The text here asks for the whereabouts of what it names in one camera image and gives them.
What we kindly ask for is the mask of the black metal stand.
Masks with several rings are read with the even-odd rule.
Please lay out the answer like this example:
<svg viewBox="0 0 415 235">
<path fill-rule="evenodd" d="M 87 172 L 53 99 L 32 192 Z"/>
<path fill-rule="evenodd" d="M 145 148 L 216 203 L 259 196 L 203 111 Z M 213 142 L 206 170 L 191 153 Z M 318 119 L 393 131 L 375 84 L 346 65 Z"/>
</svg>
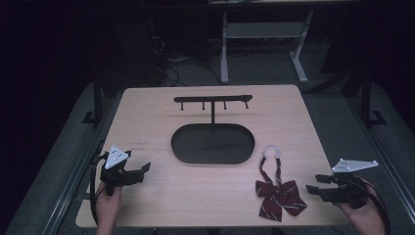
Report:
<svg viewBox="0 0 415 235">
<path fill-rule="evenodd" d="M 103 115 L 102 82 L 98 74 L 95 75 L 93 80 L 93 108 L 93 111 L 85 114 L 82 122 L 97 126 Z"/>
<path fill-rule="evenodd" d="M 364 124 L 371 128 L 373 125 L 386 125 L 387 122 L 379 111 L 371 109 L 371 86 L 372 81 L 368 72 L 364 73 L 361 97 L 361 118 Z"/>
</svg>

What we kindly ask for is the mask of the grey metal rail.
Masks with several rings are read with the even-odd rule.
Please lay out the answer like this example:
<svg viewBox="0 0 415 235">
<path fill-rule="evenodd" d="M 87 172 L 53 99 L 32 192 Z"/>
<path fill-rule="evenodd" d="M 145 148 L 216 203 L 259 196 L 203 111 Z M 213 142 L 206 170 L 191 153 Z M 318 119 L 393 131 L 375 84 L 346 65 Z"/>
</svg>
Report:
<svg viewBox="0 0 415 235">
<path fill-rule="evenodd" d="M 57 235 L 76 198 L 80 197 L 80 201 L 83 201 L 84 196 L 89 197 L 85 190 L 78 192 L 78 189 L 82 187 L 84 179 L 90 181 L 88 171 L 103 149 L 106 131 L 101 122 L 97 126 L 83 122 L 81 125 L 86 128 L 87 133 L 85 137 L 78 138 L 80 150 L 74 154 L 70 174 L 65 178 L 65 187 L 60 191 L 41 235 Z"/>
<path fill-rule="evenodd" d="M 366 123 L 366 121 L 360 115 L 360 108 L 358 107 L 355 101 L 352 101 L 351 99 L 346 99 L 346 103 L 350 111 L 352 112 L 356 122 L 359 124 L 363 133 L 366 135 L 366 138 L 369 140 L 370 144 L 374 148 L 378 156 L 379 162 L 385 170 L 387 177 L 391 182 L 392 189 L 395 191 L 397 197 L 402 203 L 404 210 L 410 217 L 411 221 L 415 224 L 415 197 L 413 197 L 410 193 L 406 183 L 403 181 L 395 165 L 392 163 L 390 155 L 388 154 L 387 150 L 383 147 L 380 139 L 374 132 L 373 127 L 376 126 L 376 123 L 371 125 Z"/>
</svg>

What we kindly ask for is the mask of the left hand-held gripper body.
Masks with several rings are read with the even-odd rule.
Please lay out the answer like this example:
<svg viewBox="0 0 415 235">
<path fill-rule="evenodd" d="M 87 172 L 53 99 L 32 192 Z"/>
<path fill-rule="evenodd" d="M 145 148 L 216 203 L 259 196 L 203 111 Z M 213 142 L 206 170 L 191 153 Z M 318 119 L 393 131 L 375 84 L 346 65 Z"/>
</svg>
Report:
<svg viewBox="0 0 415 235">
<path fill-rule="evenodd" d="M 116 145 L 113 145 L 104 155 L 106 162 L 102 166 L 100 179 L 106 184 L 108 196 L 114 193 L 116 187 L 133 185 L 134 174 L 142 173 L 141 168 L 137 170 L 125 169 L 130 155 L 130 151 L 124 152 Z"/>
</svg>

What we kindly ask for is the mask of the person's left hand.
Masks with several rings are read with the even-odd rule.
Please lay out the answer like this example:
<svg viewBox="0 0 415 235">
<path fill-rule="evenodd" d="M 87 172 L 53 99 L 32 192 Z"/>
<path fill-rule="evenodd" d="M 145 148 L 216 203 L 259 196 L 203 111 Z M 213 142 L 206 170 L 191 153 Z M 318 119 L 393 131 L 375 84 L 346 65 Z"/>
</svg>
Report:
<svg viewBox="0 0 415 235">
<path fill-rule="evenodd" d="M 96 202 L 96 213 L 99 227 L 114 227 L 121 209 L 122 187 L 116 187 L 111 196 L 107 195 L 106 184 L 99 184 L 97 193 L 99 194 Z"/>
</svg>

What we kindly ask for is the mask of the black hook rack with tray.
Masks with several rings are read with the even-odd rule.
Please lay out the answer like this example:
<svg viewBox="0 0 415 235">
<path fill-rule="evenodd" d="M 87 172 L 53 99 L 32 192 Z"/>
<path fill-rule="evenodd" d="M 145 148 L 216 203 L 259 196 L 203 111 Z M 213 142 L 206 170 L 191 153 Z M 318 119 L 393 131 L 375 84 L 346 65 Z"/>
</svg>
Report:
<svg viewBox="0 0 415 235">
<path fill-rule="evenodd" d="M 215 121 L 215 104 L 242 102 L 248 108 L 252 95 L 175 97 L 173 101 L 184 110 L 185 103 L 210 103 L 209 123 L 189 123 L 172 135 L 170 145 L 174 156 L 191 165 L 238 165 L 247 161 L 254 151 L 255 140 L 250 130 L 237 123 Z"/>
</svg>

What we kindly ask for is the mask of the grey metal table frame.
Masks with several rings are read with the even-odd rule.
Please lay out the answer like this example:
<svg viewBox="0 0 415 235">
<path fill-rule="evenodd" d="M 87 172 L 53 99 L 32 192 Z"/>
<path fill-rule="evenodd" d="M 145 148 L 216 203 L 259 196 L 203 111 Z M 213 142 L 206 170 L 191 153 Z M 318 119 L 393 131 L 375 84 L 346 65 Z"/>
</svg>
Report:
<svg viewBox="0 0 415 235">
<path fill-rule="evenodd" d="M 313 17 L 313 10 L 308 10 L 302 22 L 286 23 L 229 23 L 227 13 L 222 14 L 220 82 L 229 82 L 227 41 L 229 39 L 275 39 L 296 38 L 299 42 L 290 58 L 300 83 L 308 83 L 308 78 L 300 62 L 300 53 Z"/>
</svg>

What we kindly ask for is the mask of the dark red striped bow tie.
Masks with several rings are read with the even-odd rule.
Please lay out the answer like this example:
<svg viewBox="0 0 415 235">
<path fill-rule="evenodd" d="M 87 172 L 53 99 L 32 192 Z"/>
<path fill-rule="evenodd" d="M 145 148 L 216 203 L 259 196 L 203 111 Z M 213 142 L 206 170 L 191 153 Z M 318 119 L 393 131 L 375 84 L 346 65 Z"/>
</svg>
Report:
<svg viewBox="0 0 415 235">
<path fill-rule="evenodd" d="M 306 208 L 306 202 L 300 197 L 298 184 L 295 180 L 283 182 L 281 180 L 282 152 L 276 146 L 267 146 L 262 151 L 259 162 L 259 172 L 262 181 L 255 182 L 256 195 L 262 200 L 258 215 L 274 221 L 282 221 L 283 211 L 291 216 L 298 216 Z M 273 159 L 276 163 L 275 180 L 263 169 L 267 160 Z"/>
</svg>

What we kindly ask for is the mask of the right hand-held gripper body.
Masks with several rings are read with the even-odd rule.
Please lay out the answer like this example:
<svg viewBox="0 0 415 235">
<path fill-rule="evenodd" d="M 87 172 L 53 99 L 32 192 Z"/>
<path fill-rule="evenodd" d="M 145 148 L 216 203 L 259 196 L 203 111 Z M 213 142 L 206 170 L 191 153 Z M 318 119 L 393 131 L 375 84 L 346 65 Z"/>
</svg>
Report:
<svg viewBox="0 0 415 235">
<path fill-rule="evenodd" d="M 335 183 L 337 188 L 327 189 L 324 192 L 324 201 L 334 204 L 348 204 L 352 209 L 359 209 L 365 206 L 368 199 L 368 191 L 363 180 L 355 176 L 354 173 L 378 165 L 377 161 L 340 159 L 332 167 L 333 174 L 329 176 L 329 182 Z"/>
</svg>

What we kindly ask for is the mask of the person's right hand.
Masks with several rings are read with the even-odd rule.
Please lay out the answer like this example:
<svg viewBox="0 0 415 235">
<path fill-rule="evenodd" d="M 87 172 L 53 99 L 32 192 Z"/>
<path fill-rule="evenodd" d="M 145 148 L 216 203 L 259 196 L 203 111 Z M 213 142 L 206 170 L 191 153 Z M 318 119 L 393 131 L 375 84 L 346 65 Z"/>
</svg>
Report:
<svg viewBox="0 0 415 235">
<path fill-rule="evenodd" d="M 349 222 L 356 228 L 383 226 L 381 216 L 371 199 L 367 199 L 366 205 L 359 209 L 352 209 L 348 204 L 336 204 L 336 207 L 346 215 Z"/>
</svg>

